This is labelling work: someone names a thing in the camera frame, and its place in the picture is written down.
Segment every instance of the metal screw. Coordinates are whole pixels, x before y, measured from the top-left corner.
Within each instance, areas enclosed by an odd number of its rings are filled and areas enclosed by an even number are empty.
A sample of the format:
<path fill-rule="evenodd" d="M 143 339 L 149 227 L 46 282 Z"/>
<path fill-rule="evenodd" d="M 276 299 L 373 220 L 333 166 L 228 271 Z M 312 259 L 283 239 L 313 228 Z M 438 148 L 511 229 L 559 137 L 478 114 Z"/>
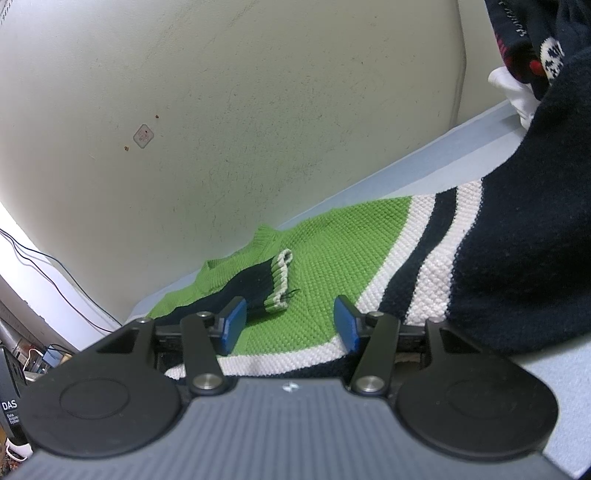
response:
<path fill-rule="evenodd" d="M 375 327 L 378 324 L 379 318 L 383 316 L 383 312 L 369 312 L 365 315 L 365 320 L 370 327 Z"/>
<path fill-rule="evenodd" d="M 384 385 L 384 380 L 380 377 L 376 377 L 375 375 L 366 375 L 365 377 L 358 378 L 355 382 L 355 387 L 361 392 L 366 393 L 374 393 L 379 390 L 382 390 Z"/>
<path fill-rule="evenodd" d="M 201 390 L 213 390 L 220 387 L 223 380 L 215 374 L 201 374 L 193 378 L 193 386 Z"/>

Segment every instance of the black device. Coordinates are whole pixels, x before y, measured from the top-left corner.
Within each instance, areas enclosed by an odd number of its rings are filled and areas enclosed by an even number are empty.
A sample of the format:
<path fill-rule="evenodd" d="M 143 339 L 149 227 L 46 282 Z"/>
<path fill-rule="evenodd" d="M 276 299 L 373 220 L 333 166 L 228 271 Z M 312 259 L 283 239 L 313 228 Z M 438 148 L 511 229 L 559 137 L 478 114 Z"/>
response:
<path fill-rule="evenodd" d="M 20 396 L 26 386 L 22 365 L 6 346 L 0 345 L 0 426 L 14 445 L 27 443 L 18 412 Z"/>
<path fill-rule="evenodd" d="M 345 297 L 334 315 L 361 356 L 350 385 L 224 376 L 216 354 L 245 324 L 240 298 L 177 328 L 125 325 L 22 393 L 36 451 L 12 477 L 568 479 L 541 453 L 558 406 L 538 379 L 446 322 L 403 326 Z M 186 386 L 155 369 L 170 349 Z M 397 351 L 422 368 L 401 379 Z"/>

